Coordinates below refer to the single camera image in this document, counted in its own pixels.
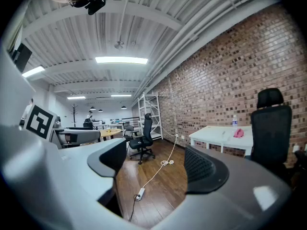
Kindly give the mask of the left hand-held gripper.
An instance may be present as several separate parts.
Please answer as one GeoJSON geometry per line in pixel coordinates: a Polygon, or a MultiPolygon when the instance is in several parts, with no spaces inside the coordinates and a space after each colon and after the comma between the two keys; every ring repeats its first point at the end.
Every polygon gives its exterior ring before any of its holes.
{"type": "Polygon", "coordinates": [[[61,144],[81,145],[100,139],[99,130],[63,129],[59,116],[36,104],[30,108],[23,128],[54,143],[58,149],[62,148],[61,144]]]}

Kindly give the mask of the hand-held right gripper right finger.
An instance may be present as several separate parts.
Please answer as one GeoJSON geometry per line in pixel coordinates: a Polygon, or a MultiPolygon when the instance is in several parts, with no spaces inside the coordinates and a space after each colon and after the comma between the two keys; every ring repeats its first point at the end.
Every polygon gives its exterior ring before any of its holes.
{"type": "Polygon", "coordinates": [[[184,201],[167,218],[171,230],[280,230],[290,187],[259,164],[187,146],[184,201]]]}

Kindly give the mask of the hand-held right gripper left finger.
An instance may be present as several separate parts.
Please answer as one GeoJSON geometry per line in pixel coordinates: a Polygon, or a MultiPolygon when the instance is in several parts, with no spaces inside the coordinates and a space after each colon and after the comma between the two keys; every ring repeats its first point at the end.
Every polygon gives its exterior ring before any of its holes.
{"type": "Polygon", "coordinates": [[[29,131],[0,125],[0,172],[42,227],[127,225],[82,188],[53,144],[29,131]]]}

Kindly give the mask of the wooden coat rack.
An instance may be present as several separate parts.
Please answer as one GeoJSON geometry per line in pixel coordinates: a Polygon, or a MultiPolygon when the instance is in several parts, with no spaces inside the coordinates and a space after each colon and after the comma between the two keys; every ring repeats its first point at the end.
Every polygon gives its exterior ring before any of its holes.
{"type": "Polygon", "coordinates": [[[76,108],[78,106],[76,104],[72,104],[71,107],[72,107],[71,114],[72,114],[72,117],[73,117],[73,125],[74,125],[74,127],[76,127],[76,123],[77,123],[77,121],[76,121],[77,109],[76,108]]]}

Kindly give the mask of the round wooden table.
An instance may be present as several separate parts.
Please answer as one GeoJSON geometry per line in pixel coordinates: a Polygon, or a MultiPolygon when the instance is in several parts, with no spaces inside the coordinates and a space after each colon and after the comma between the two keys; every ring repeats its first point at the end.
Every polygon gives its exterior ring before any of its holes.
{"type": "Polygon", "coordinates": [[[110,139],[114,138],[114,135],[121,133],[121,129],[117,128],[107,128],[100,130],[100,138],[103,139],[103,141],[106,141],[106,138],[109,137],[110,139]]]}

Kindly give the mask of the grey office chair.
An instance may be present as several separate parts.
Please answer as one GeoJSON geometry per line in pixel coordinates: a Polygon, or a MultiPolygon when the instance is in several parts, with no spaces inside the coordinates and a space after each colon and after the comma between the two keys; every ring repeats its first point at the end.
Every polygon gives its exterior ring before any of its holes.
{"type": "Polygon", "coordinates": [[[124,130],[124,138],[126,140],[132,140],[133,139],[133,133],[134,133],[134,126],[126,126],[126,129],[124,130]]]}

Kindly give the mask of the white rectangular table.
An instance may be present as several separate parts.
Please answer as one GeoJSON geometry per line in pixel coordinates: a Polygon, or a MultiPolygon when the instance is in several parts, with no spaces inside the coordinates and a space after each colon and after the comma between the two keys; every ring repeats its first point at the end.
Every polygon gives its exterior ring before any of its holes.
{"type": "Polygon", "coordinates": [[[196,141],[204,142],[206,149],[210,145],[221,146],[221,153],[224,147],[240,149],[245,151],[245,156],[251,155],[253,148],[253,134],[251,126],[206,126],[191,135],[190,145],[195,146],[196,141]],[[241,138],[235,138],[234,133],[237,129],[242,129],[244,135],[241,138]]]}

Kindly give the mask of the black high-back office chair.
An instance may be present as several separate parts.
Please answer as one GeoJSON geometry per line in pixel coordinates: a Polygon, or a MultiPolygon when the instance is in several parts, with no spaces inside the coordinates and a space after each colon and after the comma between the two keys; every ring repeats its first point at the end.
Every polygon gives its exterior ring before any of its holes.
{"type": "Polygon", "coordinates": [[[245,156],[280,177],[286,175],[292,123],[292,109],[283,103],[277,88],[258,93],[257,110],[251,114],[253,151],[245,156]]]}

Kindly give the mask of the black mesh office chair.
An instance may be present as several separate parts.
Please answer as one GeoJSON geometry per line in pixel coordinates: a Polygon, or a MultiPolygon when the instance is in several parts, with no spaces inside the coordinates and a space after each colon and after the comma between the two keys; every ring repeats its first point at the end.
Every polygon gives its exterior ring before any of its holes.
{"type": "Polygon", "coordinates": [[[138,151],[137,153],[131,154],[130,159],[132,159],[133,156],[140,155],[138,162],[139,165],[142,164],[144,155],[151,156],[153,159],[155,159],[152,149],[148,148],[153,145],[153,139],[151,137],[151,128],[153,123],[151,113],[147,113],[144,118],[143,135],[137,136],[129,142],[130,148],[138,151]]]}

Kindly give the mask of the black wall-mounted screen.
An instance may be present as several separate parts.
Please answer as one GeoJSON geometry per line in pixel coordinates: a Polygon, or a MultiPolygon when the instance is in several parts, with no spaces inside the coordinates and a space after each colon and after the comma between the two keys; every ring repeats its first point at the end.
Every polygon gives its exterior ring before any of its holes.
{"type": "Polygon", "coordinates": [[[13,62],[17,69],[23,73],[25,66],[32,55],[32,51],[23,43],[21,43],[17,50],[12,55],[13,62]]]}

